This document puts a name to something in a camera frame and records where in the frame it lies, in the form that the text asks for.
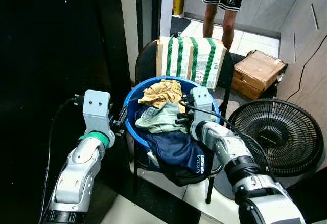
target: blue basket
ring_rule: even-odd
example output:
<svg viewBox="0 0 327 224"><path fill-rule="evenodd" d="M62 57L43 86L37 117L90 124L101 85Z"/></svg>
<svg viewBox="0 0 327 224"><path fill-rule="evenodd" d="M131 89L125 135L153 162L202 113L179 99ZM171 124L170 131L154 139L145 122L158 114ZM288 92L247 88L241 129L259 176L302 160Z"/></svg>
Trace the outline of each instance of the blue basket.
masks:
<svg viewBox="0 0 327 224"><path fill-rule="evenodd" d="M143 146L149 148L149 144L147 141L143 140L138 134L135 132L134 127L135 127L135 118L134 114L136 111L139 110L140 104L138 103L138 99L143 97L143 90L150 87L151 85L160 82L161 79L166 79L166 80L176 80L179 81L181 84L182 91L186 94L189 94L191 89L194 87L200 87L195 82L192 82L188 79L181 78L181 77L168 77L168 76L162 76L162 77L153 77L150 79L147 79L140 84L138 84L135 88L129 92L127 95L125 101L124 101L124 106L127 106L127 119L125 121L125 126L128 130L128 132L131 134L131 136L140 144ZM219 113L218 106L214 100L214 112Z"/></svg>

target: black wall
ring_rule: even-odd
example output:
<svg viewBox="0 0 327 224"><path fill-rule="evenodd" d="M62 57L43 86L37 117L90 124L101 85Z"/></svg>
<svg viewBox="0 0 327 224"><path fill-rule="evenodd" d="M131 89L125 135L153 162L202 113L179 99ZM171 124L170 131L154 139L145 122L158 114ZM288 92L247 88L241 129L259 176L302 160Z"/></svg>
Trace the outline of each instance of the black wall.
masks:
<svg viewBox="0 0 327 224"><path fill-rule="evenodd" d="M89 88L114 113L130 90L121 0L0 0L1 223L37 223L51 118ZM59 117L49 192L84 129L81 107Z"/></svg>

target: brown cardboard box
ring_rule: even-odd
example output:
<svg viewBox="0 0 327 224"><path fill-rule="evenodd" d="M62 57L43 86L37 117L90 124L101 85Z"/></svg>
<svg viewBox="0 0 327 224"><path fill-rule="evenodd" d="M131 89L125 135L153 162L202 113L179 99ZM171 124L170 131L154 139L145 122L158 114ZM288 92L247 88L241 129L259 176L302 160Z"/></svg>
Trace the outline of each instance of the brown cardboard box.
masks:
<svg viewBox="0 0 327 224"><path fill-rule="evenodd" d="M256 50L235 65L232 87L251 99L257 99L285 66L280 59Z"/></svg>
<svg viewBox="0 0 327 224"><path fill-rule="evenodd" d="M160 37L157 42L157 67L156 76L166 75L166 64L167 64L167 46L170 38ZM193 67L193 43L189 37L183 37L183 55L181 63L181 77L191 79L192 67ZM202 84L203 76L205 73L206 63L208 61L210 53L210 45L205 38L197 38L198 44L198 59L195 82ZM225 57L226 48L220 40L213 39L216 45L216 51L214 55L213 64L209 73L209 78L206 87L215 88L219 79L219 74L222 66L222 62ZM173 38L172 46L172 60L171 60L171 71L170 76L176 76L177 68L177 53L178 53L178 40Z"/></svg>

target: black electric fan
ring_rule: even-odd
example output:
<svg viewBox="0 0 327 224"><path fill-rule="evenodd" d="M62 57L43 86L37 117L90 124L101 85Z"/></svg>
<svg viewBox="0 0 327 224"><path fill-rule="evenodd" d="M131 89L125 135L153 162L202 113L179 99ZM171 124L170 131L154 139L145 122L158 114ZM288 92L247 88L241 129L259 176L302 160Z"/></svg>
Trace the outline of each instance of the black electric fan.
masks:
<svg viewBox="0 0 327 224"><path fill-rule="evenodd" d="M276 176L296 176L316 166L323 152L317 122L302 108L286 101L254 100L235 110L229 121L253 137L265 151ZM262 151L243 137L257 163L268 172Z"/></svg>

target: pile of clothes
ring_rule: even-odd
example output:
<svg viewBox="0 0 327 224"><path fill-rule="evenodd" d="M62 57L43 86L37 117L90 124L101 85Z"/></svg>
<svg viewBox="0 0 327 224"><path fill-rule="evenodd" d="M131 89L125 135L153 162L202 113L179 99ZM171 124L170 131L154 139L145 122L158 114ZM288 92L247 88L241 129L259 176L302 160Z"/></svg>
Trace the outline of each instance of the pile of clothes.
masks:
<svg viewBox="0 0 327 224"><path fill-rule="evenodd" d="M185 113L179 104L181 85L176 80L164 80L144 90L135 112L137 134L148 142L167 178L178 186L197 183L208 177L213 152L196 141L183 123L177 123L178 114Z"/></svg>

